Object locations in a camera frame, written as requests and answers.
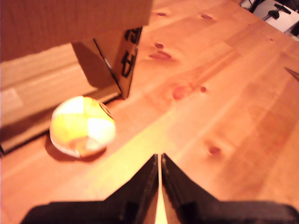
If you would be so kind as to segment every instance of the ball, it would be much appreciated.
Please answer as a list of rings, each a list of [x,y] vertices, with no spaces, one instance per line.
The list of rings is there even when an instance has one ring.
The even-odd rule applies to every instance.
[[[92,155],[104,149],[115,135],[109,110],[93,98],[68,99],[52,114],[50,139],[65,154],[78,158]]]

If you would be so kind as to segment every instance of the white and yellow ball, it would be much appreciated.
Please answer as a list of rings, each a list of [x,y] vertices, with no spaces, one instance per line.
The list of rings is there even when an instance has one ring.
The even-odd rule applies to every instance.
[[[115,122],[110,112],[90,97],[68,99],[52,114],[50,139],[58,150],[68,155],[92,155],[104,149],[115,135]]]

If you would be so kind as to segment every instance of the white object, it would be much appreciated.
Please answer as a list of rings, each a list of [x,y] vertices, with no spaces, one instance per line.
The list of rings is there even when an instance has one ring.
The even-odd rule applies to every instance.
[[[274,4],[281,5],[280,3],[274,1],[274,0],[266,0],[263,1],[253,12],[254,15],[264,18],[270,10],[276,10],[277,8],[274,6]],[[269,25],[275,27],[276,29],[280,30],[281,32],[287,31],[289,28],[294,26],[299,21],[299,14],[295,11],[291,10],[287,6],[284,6],[286,9],[288,9],[291,14],[285,13],[283,11],[279,11],[279,18],[275,20],[273,17],[270,17],[266,20],[266,23]]]

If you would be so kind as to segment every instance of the wood grain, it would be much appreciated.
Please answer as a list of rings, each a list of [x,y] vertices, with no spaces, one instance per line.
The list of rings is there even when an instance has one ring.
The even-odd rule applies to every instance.
[[[44,135],[4,156],[1,216],[17,223],[37,204],[105,199],[163,152],[220,200],[299,209],[299,83],[284,69],[299,71],[298,52],[231,1],[156,0],[130,97],[107,105],[115,141],[78,160]],[[159,193],[156,223],[166,223]]]

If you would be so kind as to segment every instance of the wooden table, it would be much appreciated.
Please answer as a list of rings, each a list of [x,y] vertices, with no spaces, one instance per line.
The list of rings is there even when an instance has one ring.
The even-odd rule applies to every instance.
[[[299,82],[285,66],[299,71],[299,43],[236,3],[156,0],[131,95],[108,104],[115,141],[77,160],[44,135],[4,156],[2,223],[50,201],[105,199],[163,152],[220,200],[299,209]]]

